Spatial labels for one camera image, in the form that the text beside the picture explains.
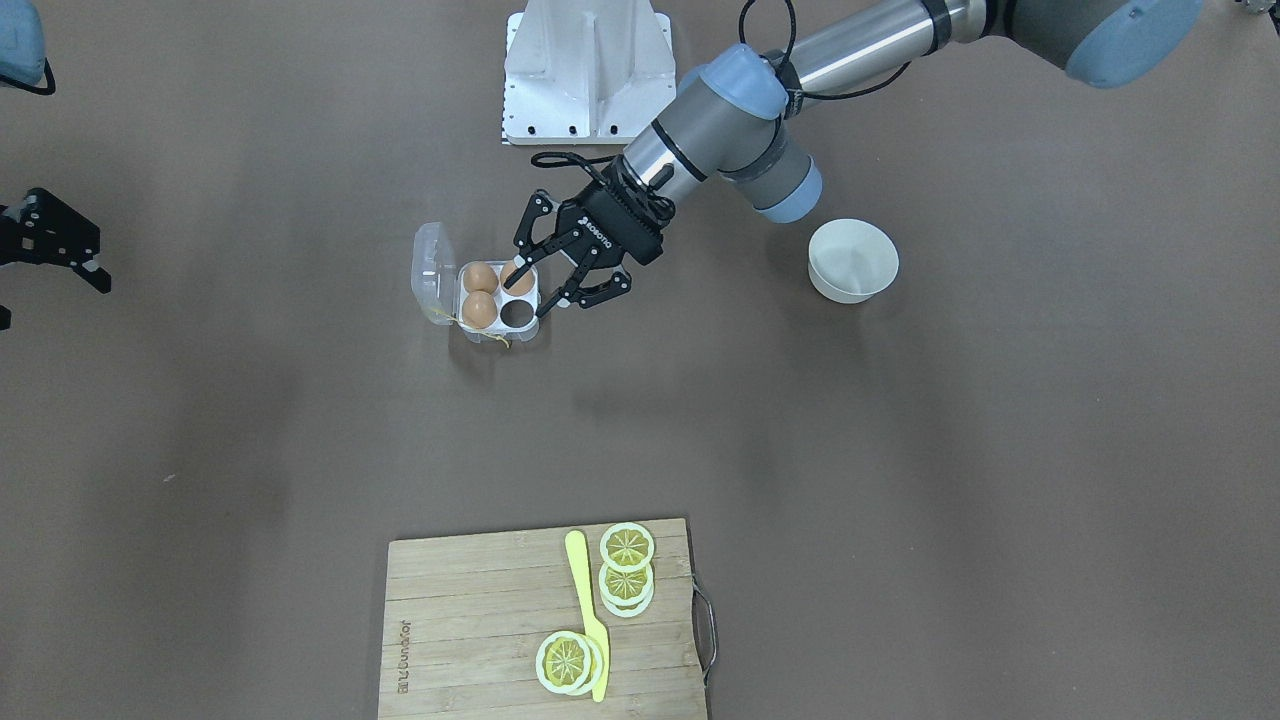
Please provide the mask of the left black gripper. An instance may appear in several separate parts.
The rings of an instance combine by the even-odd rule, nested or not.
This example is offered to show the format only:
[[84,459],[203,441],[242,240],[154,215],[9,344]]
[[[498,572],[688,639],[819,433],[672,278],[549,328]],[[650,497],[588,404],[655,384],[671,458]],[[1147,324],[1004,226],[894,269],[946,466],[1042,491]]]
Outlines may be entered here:
[[[552,232],[535,238],[535,224],[554,217]],[[517,249],[512,272],[502,281],[513,290],[531,268],[557,252],[575,265],[570,277],[536,309],[536,318],[556,307],[594,307],[634,288],[634,278],[622,266],[626,258],[641,265],[663,254],[660,228],[640,218],[613,187],[591,182],[576,196],[557,202],[545,190],[535,191],[521,215],[513,237]]]

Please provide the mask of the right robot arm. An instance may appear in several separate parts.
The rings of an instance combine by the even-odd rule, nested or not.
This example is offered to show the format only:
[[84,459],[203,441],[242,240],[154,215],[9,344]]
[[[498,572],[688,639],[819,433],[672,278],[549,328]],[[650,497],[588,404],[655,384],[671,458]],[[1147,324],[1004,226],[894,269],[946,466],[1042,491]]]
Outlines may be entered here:
[[[31,1],[1,3],[1,82],[37,96],[56,92],[44,26]],[[1,210],[3,265],[63,266],[100,293],[113,278],[99,264],[101,231],[46,188],[27,190]]]

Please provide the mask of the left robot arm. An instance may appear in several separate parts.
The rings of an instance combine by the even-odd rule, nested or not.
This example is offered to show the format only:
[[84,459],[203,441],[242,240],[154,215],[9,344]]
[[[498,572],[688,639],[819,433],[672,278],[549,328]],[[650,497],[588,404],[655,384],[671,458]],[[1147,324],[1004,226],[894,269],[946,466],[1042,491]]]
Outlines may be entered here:
[[577,167],[588,184],[554,200],[539,190],[521,217],[506,288],[562,255],[572,273],[535,310],[593,307],[627,293],[625,269],[660,256],[678,204],[721,176],[773,223],[804,218],[823,179],[786,127],[808,106],[861,97],[893,83],[916,59],[950,44],[998,36],[1094,88],[1133,82],[1190,32],[1198,1],[881,1],[781,50],[745,41],[695,68],[675,97],[620,152],[532,156],[535,167]]

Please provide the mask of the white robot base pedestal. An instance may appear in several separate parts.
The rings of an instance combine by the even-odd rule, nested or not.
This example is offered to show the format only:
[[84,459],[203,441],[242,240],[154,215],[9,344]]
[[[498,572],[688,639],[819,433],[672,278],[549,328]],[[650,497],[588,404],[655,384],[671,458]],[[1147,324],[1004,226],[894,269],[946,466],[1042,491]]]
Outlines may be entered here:
[[677,94],[671,19],[649,1],[530,1],[504,40],[508,145],[626,145]]

